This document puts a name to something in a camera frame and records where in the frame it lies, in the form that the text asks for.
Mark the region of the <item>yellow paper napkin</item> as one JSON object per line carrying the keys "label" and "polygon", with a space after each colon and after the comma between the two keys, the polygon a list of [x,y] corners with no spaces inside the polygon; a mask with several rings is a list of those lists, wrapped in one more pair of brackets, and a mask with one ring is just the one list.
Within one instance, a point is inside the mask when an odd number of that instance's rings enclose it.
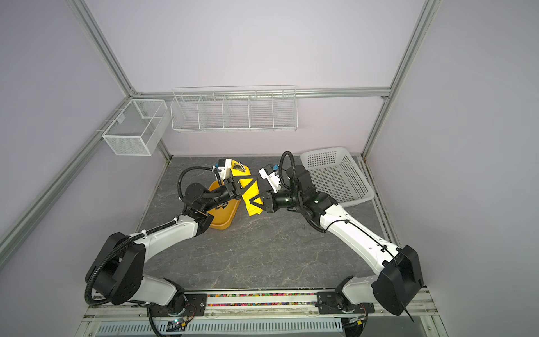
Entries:
{"label": "yellow paper napkin", "polygon": [[242,187],[242,199],[245,202],[249,216],[262,213],[262,200],[259,197],[258,179],[251,173],[247,166],[239,161],[232,160],[231,173],[234,177],[239,177],[239,184]]}

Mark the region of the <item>white perforated plastic basket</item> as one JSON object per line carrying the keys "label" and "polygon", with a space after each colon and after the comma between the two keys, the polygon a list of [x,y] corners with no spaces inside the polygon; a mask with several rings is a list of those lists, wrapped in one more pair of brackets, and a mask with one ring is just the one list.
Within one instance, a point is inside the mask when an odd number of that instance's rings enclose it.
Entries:
{"label": "white perforated plastic basket", "polygon": [[366,176],[344,147],[312,150],[301,154],[300,159],[316,188],[341,206],[356,206],[374,198]]}

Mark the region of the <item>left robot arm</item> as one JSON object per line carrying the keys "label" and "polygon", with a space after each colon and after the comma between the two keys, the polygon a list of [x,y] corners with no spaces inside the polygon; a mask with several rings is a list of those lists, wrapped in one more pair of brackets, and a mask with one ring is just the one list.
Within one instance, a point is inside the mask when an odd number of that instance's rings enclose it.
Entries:
{"label": "left robot arm", "polygon": [[188,306],[185,289],[171,280],[146,275],[146,262],[179,242],[205,233],[213,222],[210,210],[233,199],[239,200],[247,192],[258,191],[258,179],[240,170],[238,164],[232,168],[209,169],[220,184],[212,191],[200,183],[182,189],[182,180],[194,170],[189,167],[178,178],[177,193],[183,209],[173,220],[139,233],[117,232],[107,238],[85,276],[84,300],[88,305],[133,303],[161,306],[170,315],[185,312]]}

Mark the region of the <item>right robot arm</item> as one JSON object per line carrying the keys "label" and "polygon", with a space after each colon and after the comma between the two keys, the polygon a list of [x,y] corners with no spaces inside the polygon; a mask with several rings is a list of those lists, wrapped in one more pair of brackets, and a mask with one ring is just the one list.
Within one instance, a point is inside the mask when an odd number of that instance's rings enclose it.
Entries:
{"label": "right robot arm", "polygon": [[316,231],[331,233],[362,258],[373,271],[371,277],[345,278],[334,290],[331,308],[351,313],[363,303],[375,302],[393,315],[401,315],[423,288],[418,253],[399,247],[369,230],[327,192],[318,190],[310,172],[292,161],[268,164],[258,171],[270,189],[252,197],[251,205],[269,213],[286,209],[299,213]]}

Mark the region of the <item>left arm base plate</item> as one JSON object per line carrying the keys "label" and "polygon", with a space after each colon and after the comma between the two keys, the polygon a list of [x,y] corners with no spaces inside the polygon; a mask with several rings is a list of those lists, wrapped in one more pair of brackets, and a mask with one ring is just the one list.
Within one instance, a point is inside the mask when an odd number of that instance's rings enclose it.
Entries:
{"label": "left arm base plate", "polygon": [[179,300],[173,300],[172,304],[159,306],[151,304],[150,314],[152,317],[202,317],[207,307],[207,293],[187,293]]}

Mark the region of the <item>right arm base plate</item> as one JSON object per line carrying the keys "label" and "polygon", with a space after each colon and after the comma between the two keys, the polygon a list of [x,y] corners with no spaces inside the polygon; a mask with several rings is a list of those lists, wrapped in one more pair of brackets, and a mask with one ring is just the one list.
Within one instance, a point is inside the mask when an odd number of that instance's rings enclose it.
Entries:
{"label": "right arm base plate", "polygon": [[335,291],[317,292],[315,306],[321,315],[336,314],[372,314],[375,313],[373,303],[352,304],[343,295]]}

